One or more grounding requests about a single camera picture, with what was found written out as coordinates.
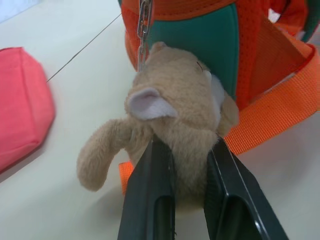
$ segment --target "pink pouch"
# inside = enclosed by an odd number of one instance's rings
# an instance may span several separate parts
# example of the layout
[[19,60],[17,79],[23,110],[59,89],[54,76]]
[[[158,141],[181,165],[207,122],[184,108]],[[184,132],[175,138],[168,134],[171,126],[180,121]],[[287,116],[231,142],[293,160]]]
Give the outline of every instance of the pink pouch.
[[42,66],[22,47],[0,50],[0,172],[43,142],[54,117]]

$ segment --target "beige plush toy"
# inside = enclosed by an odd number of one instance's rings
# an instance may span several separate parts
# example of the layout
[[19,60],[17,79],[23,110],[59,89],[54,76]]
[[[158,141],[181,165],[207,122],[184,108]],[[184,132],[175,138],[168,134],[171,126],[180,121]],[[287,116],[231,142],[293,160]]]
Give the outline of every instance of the beige plush toy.
[[239,121],[238,107],[219,80],[192,53],[157,42],[124,106],[127,117],[105,123],[82,148],[80,183],[100,189],[121,149],[136,166],[156,134],[174,156],[176,210],[203,207],[208,152],[217,135],[224,137]]

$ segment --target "metal chain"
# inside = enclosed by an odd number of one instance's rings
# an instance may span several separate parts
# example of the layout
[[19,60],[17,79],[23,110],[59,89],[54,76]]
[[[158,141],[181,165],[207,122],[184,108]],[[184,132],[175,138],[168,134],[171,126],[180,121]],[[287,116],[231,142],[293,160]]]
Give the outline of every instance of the metal chain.
[[140,72],[146,61],[147,55],[147,37],[149,35],[151,14],[152,14],[152,4],[153,0],[139,0],[139,21],[136,34],[140,39],[140,46],[138,48],[137,56],[137,69]]

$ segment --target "teal fabric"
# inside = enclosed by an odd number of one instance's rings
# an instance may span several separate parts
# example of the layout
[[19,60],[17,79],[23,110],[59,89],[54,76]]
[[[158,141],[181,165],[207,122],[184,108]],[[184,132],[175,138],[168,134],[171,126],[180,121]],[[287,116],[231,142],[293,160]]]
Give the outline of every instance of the teal fabric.
[[239,29],[234,3],[188,20],[155,21],[147,42],[151,47],[158,41],[195,54],[220,79],[226,92],[235,99]]
[[305,43],[312,37],[320,22],[320,0],[307,0],[308,17],[304,25],[305,34],[302,41]]

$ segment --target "table surface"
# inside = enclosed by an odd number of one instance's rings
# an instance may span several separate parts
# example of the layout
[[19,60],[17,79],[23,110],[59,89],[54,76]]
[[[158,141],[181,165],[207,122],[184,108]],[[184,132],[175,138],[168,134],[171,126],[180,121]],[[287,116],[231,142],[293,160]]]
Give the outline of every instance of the table surface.
[[[0,24],[0,49],[24,46],[43,64],[57,110],[42,148],[0,175],[1,240],[117,239],[118,164],[127,154],[115,157],[95,193],[80,186],[76,159],[97,127],[125,116],[135,72],[118,2],[88,2],[43,0]],[[319,122],[316,113],[239,156],[291,240],[320,239]],[[177,240],[209,239],[202,211],[177,220],[176,232]]]

